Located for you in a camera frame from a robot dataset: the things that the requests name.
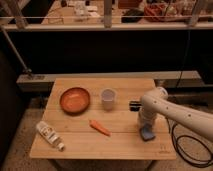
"speckled floor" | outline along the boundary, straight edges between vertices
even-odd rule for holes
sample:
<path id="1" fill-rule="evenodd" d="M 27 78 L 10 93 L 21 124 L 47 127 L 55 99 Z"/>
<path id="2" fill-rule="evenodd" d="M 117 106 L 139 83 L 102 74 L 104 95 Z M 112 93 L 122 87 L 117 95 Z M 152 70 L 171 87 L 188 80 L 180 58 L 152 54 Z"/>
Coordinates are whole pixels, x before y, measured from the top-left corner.
<path id="1" fill-rule="evenodd" d="M 30 106 L 24 113 L 20 122 L 19 128 L 5 159 L 2 171 L 56 171 L 48 160 L 31 159 L 29 158 L 29 151 L 36 134 L 35 124 L 41 119 L 44 109 L 37 108 L 35 105 Z M 189 130 L 178 127 L 177 134 L 190 134 L 195 137 L 198 135 Z M 213 144 L 201 138 L 213 150 Z M 197 143 L 187 140 L 183 142 L 187 151 L 191 152 L 195 157 L 208 157 L 206 151 Z M 142 171 L 150 162 L 147 161 L 97 161 L 97 160 L 60 160 L 58 163 L 66 168 L 65 170 L 73 171 Z M 153 171 L 197 171 L 201 170 L 195 168 L 184 162 L 178 155 L 177 159 L 173 161 L 157 161 L 152 165 Z M 213 171 L 213 166 L 202 169 L 204 171 Z"/>

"white tube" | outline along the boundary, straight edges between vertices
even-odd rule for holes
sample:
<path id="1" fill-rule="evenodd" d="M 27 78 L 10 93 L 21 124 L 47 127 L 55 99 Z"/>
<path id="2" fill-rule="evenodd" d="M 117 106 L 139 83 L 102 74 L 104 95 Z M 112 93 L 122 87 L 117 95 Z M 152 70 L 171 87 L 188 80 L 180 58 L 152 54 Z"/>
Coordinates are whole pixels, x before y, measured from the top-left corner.
<path id="1" fill-rule="evenodd" d="M 55 132 L 55 130 L 44 121 L 40 121 L 36 125 L 36 130 L 41 136 L 52 145 L 52 147 L 58 148 L 59 151 L 63 151 L 65 145 L 61 142 L 61 138 Z"/>

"wooden bowl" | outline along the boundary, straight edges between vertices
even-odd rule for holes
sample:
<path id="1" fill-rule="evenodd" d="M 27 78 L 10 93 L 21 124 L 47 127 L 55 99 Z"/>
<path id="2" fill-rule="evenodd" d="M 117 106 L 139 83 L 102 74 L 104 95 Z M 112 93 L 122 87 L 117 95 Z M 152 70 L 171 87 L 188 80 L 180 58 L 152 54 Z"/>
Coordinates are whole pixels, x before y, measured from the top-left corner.
<path id="1" fill-rule="evenodd" d="M 70 115 L 85 111 L 89 104 L 89 92 L 81 87 L 73 87 L 66 90 L 60 98 L 61 108 Z"/>

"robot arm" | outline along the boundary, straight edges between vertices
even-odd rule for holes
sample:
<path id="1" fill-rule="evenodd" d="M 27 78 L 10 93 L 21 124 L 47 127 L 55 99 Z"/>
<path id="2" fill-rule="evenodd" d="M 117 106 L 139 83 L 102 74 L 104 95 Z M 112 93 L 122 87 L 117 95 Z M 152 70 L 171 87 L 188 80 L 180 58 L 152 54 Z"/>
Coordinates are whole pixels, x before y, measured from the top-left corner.
<path id="1" fill-rule="evenodd" d="M 143 106 L 139 112 L 141 127 L 147 124 L 152 125 L 156 114 L 159 113 L 213 142 L 213 132 L 211 132 L 213 130 L 213 115 L 168 102 L 167 98 L 168 93 L 162 87 L 148 91 L 141 97 Z"/>

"toy carrot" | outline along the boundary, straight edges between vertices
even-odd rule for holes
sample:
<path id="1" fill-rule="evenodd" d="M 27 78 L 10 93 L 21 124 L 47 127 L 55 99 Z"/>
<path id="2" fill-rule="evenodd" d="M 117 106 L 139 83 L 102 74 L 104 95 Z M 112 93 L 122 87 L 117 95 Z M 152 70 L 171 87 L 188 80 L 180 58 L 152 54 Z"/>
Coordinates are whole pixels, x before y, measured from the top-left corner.
<path id="1" fill-rule="evenodd" d="M 95 128 L 102 134 L 110 136 L 110 132 L 106 128 L 104 128 L 100 123 L 98 123 L 96 120 L 89 120 L 89 124 L 92 128 Z"/>

